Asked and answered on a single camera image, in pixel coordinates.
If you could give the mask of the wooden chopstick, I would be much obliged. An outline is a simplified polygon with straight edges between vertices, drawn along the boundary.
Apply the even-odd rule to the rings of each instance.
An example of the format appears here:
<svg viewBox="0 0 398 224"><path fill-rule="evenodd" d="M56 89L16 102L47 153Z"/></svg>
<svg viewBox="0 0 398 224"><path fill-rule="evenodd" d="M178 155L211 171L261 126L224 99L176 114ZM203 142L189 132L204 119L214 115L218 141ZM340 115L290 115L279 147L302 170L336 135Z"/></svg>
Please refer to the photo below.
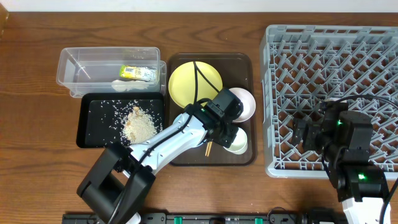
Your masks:
<svg viewBox="0 0 398 224"><path fill-rule="evenodd" d="M211 141L207 144L206 154L205 154L206 157L209 157L209 156L210 156L210 152L211 152L211 147L212 147L212 145L213 145L213 143L212 143Z"/></svg>
<svg viewBox="0 0 398 224"><path fill-rule="evenodd" d="M208 142L206 145L206 151L205 151L205 156L208 157L209 156L209 151L211 148L211 142Z"/></svg>

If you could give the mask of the white cup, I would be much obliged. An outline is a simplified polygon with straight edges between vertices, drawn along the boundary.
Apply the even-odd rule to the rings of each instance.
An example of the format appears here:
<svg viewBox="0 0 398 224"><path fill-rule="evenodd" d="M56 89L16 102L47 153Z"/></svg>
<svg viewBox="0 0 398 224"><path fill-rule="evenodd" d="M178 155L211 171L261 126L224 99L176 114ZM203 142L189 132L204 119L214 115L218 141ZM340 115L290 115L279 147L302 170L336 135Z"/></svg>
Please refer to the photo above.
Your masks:
<svg viewBox="0 0 398 224"><path fill-rule="evenodd" d="M230 147L224 147L225 150L236 155L240 155L246 152L248 148L248 136L242 128L238 128L236 137L231 143Z"/></svg>

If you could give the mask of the pink bowl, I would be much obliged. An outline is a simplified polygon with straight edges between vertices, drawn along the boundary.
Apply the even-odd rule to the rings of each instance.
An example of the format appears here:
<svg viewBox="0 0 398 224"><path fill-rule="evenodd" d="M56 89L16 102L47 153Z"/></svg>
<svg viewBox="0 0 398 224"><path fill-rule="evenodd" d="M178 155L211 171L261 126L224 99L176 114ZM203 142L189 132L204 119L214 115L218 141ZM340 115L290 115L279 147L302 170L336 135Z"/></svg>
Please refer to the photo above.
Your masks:
<svg viewBox="0 0 398 224"><path fill-rule="evenodd" d="M244 88L230 88L229 90L234 93L243 103L243 112L233 122L242 123L249 120L254 115L256 110L256 101L253 95Z"/></svg>

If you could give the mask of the green snack wrapper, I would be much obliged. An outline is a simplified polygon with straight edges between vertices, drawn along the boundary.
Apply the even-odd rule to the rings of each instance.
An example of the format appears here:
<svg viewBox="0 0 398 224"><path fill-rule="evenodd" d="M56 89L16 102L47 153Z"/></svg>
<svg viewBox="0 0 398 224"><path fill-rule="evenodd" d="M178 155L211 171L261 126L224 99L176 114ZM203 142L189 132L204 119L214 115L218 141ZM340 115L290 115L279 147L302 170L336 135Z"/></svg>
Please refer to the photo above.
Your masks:
<svg viewBox="0 0 398 224"><path fill-rule="evenodd" d="M154 82L157 79L157 72L156 69L150 67L123 65L119 71L119 76L132 80Z"/></svg>

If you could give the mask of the rice and nut shells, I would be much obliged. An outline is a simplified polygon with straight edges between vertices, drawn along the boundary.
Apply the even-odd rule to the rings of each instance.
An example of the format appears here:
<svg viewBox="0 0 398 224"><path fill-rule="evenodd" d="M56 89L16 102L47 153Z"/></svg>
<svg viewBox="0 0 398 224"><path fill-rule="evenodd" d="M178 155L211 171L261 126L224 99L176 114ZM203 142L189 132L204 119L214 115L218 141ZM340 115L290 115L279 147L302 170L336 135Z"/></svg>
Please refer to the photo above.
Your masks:
<svg viewBox="0 0 398 224"><path fill-rule="evenodd" d="M85 134L89 147L144 142L163 129L162 100L95 100L90 103Z"/></svg>

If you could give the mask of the white napkin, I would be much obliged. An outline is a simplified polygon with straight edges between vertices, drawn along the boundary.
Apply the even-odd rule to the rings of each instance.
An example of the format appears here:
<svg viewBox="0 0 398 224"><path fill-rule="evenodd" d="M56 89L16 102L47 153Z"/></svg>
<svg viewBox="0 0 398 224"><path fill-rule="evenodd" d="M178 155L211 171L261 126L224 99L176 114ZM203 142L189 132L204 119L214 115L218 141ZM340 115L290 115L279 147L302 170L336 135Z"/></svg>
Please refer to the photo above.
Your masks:
<svg viewBox="0 0 398 224"><path fill-rule="evenodd" d="M114 80L111 82L111 87L116 92L140 92L148 89L149 83L140 80Z"/></svg>

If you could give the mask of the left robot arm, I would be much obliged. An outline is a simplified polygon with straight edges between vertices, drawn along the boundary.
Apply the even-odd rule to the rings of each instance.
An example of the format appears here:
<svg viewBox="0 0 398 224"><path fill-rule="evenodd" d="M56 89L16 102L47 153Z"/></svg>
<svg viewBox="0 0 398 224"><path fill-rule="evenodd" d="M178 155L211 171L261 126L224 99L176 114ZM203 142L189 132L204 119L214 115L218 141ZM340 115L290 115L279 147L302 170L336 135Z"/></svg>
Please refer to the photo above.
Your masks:
<svg viewBox="0 0 398 224"><path fill-rule="evenodd" d="M214 99L188 104L168 128L130 146L116 142L102 152L77 188L77 195L104 223L140 223L139 210L157 173L185 151L212 141L230 147L244 110L229 89Z"/></svg>

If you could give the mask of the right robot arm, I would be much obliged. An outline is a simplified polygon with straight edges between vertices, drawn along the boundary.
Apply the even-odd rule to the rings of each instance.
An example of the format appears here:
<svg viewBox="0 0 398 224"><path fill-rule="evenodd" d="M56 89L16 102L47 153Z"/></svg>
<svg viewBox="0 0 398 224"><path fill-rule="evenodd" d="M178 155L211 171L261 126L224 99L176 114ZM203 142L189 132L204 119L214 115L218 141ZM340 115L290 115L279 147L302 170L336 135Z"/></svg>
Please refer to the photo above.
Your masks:
<svg viewBox="0 0 398 224"><path fill-rule="evenodd" d="M396 188L388 187L384 171L369 160L371 118L348 106L346 100L324 101L319 123L294 119L291 143L322 155L348 223L390 223Z"/></svg>

